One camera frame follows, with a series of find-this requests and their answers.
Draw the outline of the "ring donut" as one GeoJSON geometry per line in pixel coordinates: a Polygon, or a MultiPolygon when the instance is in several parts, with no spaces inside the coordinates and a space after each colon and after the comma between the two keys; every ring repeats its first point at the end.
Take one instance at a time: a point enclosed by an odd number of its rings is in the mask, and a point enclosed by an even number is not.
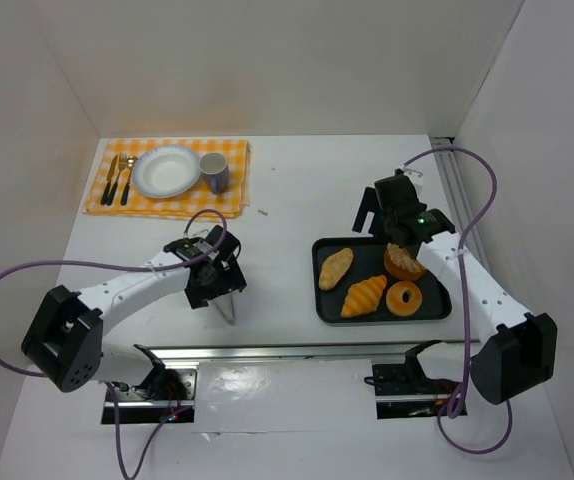
{"type": "Polygon", "coordinates": [[[386,294],[388,310],[399,317],[414,315],[420,309],[422,302],[421,290],[412,281],[396,282],[386,294]]]}

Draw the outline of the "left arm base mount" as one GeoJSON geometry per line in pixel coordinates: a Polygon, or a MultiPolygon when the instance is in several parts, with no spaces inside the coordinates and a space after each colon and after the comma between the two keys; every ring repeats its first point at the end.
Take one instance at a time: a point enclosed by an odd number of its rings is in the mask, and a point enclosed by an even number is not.
{"type": "Polygon", "coordinates": [[[149,392],[124,383],[113,383],[121,425],[190,424],[195,420],[196,365],[182,365],[176,378],[149,392]]]}

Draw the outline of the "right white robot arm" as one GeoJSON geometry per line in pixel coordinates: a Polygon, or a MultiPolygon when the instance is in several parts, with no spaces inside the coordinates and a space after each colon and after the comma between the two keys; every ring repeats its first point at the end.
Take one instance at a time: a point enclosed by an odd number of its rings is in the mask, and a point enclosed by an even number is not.
{"type": "Polygon", "coordinates": [[[481,396],[499,405],[553,376],[558,328],[546,313],[533,314],[509,296],[460,243],[462,236],[438,209],[418,199],[403,170],[364,190],[352,230],[363,230],[405,247],[469,314],[482,344],[470,363],[470,378],[481,396]]]}

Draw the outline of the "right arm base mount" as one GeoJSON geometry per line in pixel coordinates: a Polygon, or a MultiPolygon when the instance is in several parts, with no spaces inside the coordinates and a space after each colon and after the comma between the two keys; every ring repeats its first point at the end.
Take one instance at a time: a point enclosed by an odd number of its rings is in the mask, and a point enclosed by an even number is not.
{"type": "Polygon", "coordinates": [[[373,388],[378,420],[436,417],[457,387],[413,376],[403,364],[374,364],[363,382],[373,388]]]}

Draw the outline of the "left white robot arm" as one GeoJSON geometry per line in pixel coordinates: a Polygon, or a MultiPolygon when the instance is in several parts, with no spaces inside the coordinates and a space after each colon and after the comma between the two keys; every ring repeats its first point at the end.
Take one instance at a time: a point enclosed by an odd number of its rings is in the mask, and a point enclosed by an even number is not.
{"type": "Polygon", "coordinates": [[[119,323],[156,301],[186,295],[192,309],[214,305],[228,323],[233,306],[223,303],[243,291],[238,264],[241,242],[220,226],[205,237],[175,240],[134,272],[71,291],[63,285],[44,297],[21,350],[63,393],[90,381],[134,388],[148,398],[176,392],[179,374],[142,345],[106,341],[119,323]]]}

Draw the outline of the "metal tongs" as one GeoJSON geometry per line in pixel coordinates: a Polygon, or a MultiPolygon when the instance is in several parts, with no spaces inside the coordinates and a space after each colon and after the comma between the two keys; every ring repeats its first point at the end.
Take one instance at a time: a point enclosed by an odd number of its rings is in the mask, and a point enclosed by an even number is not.
{"type": "Polygon", "coordinates": [[[234,326],[236,323],[235,298],[236,293],[230,292],[213,300],[213,305],[217,308],[224,321],[230,326],[234,326]]]}

